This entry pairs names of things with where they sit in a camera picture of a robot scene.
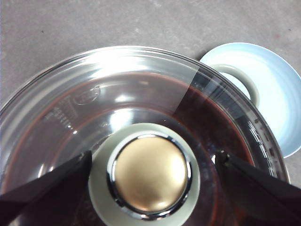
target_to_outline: chrome ring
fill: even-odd
[[[146,211],[138,210],[135,207],[128,204],[119,195],[119,193],[117,191],[117,187],[116,187],[116,182],[115,182],[115,168],[116,168],[117,159],[118,159],[119,155],[121,154],[121,152],[131,142],[133,142],[137,139],[147,138],[147,137],[160,137],[160,138],[164,138],[164,139],[170,141],[172,144],[174,144],[180,150],[180,152],[182,153],[182,155],[186,161],[187,183],[186,183],[186,187],[185,187],[182,195],[172,206],[170,206],[164,210],[157,211],[157,212],[146,212]],[[159,219],[165,218],[165,217],[173,214],[174,212],[176,212],[185,203],[185,201],[188,197],[188,192],[190,190],[191,179],[192,179],[191,162],[190,162],[189,156],[185,153],[185,150],[182,147],[182,145],[179,142],[177,142],[174,138],[172,138],[171,136],[168,136],[163,133],[141,134],[134,138],[127,137],[121,143],[122,143],[122,146],[121,147],[117,146],[116,149],[112,152],[110,159],[113,159],[113,161],[109,161],[108,166],[107,166],[108,187],[109,187],[110,193],[111,193],[113,199],[115,200],[115,202],[121,207],[121,209],[125,213],[129,214],[130,216],[132,216],[134,218],[142,219],[142,220],[159,220]]]

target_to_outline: saucer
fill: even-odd
[[[301,78],[282,57],[258,45],[234,42],[215,47],[200,62],[224,74],[251,99],[284,157],[301,148]]]

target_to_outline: cup handle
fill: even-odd
[[[220,73],[227,73],[235,78],[237,78],[248,90],[250,94],[251,102],[258,107],[259,106],[259,92],[255,83],[250,79],[250,77],[237,67],[227,65],[227,64],[215,64],[210,65],[213,69]]]

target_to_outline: gold knob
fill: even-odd
[[[130,206],[145,212],[172,207],[188,181],[181,150],[161,137],[143,137],[126,145],[116,159],[115,185]]]

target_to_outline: gray surface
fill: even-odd
[[[33,75],[86,50],[164,48],[200,59],[227,42],[264,46],[301,73],[300,0],[2,0],[1,102]],[[301,187],[301,152],[285,159]]]

